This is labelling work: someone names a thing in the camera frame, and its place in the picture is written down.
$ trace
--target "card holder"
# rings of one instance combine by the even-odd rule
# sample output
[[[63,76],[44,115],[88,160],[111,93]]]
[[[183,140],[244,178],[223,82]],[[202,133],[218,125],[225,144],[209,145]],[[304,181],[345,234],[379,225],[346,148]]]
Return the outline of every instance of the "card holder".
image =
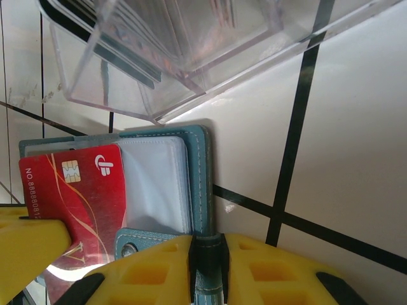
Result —
[[[186,147],[178,137],[121,139],[126,177],[126,227],[192,232]]]
[[[141,130],[131,132],[121,132],[118,134],[121,139],[134,139],[146,137],[179,137],[184,140],[188,155],[188,176],[190,180],[191,211],[193,232],[197,237],[198,245],[212,251],[218,247],[218,235],[214,221],[214,207],[212,201],[212,153],[210,137],[207,129],[200,125],[190,125],[175,128],[162,128],[154,130]],[[77,140],[98,140],[103,144],[106,138],[116,137],[114,135],[98,135],[85,137],[64,137],[55,139],[23,140],[20,142],[20,155],[24,157],[28,147],[39,144],[51,144],[56,142],[69,142]],[[143,247],[150,247],[160,243],[165,238],[156,232],[141,232],[138,230],[134,236],[135,242]],[[121,242],[125,242],[128,236],[122,235]],[[195,304],[222,304],[221,297],[221,272],[220,269],[211,269],[213,259],[217,259],[216,253],[209,253],[198,257],[197,284]]]

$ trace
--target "clear plastic box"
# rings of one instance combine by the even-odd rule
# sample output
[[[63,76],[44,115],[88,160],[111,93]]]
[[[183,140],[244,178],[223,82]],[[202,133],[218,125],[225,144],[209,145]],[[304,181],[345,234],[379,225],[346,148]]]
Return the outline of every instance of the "clear plastic box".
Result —
[[[399,1],[98,0],[87,43],[51,32],[68,100],[161,124]]]

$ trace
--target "stitching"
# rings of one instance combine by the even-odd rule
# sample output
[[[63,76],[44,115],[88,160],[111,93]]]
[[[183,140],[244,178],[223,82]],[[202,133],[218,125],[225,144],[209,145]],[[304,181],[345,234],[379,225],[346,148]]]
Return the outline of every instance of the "stitching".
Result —
[[[209,135],[208,129],[204,128],[203,130],[204,130],[204,132],[205,132],[205,134],[207,136],[207,139],[208,139],[208,145],[207,145],[208,153],[206,155],[207,170],[209,171],[209,173],[211,173],[212,166],[213,166],[212,163],[210,162],[210,156],[212,156],[212,153],[211,153],[212,141],[210,141],[210,135]],[[213,210],[213,207],[212,207],[212,189],[213,189],[213,187],[209,186],[209,194],[208,194],[209,195],[209,198],[208,198],[209,210]],[[212,216],[212,213],[209,213],[209,227],[212,227],[212,223],[213,223],[213,217],[211,217],[211,216]]]
[[[217,247],[219,246],[221,243],[217,243],[215,245],[211,245],[211,246],[204,246],[204,245],[197,245],[198,248],[213,248],[213,247]]]
[[[223,285],[221,284],[220,286],[215,287],[215,288],[197,288],[197,287],[195,287],[195,289],[196,289],[196,290],[203,290],[203,291],[213,291],[213,290],[220,289],[220,288],[222,288],[222,287],[223,287]]]
[[[117,241],[119,241],[119,239],[120,239],[122,236],[138,237],[138,238],[143,238],[143,239],[145,239],[145,240],[167,241],[167,240],[164,240],[164,239],[162,239],[162,238],[145,237],[145,236],[132,235],[132,234],[120,234],[119,236],[117,236]],[[116,253],[118,253],[118,244],[119,244],[119,243],[116,242],[116,247],[115,247]]]
[[[203,231],[203,226],[202,226],[202,178],[201,178],[201,154],[200,154],[200,147],[199,147],[199,139],[198,136],[193,133],[193,132],[166,132],[166,133],[158,133],[155,134],[154,136],[160,136],[160,135],[180,135],[180,134],[185,134],[185,133],[190,133],[195,136],[195,140],[197,142],[197,149],[198,149],[198,181],[199,181],[199,219],[200,219],[200,230],[201,232]],[[150,137],[151,135],[138,135],[137,137]]]

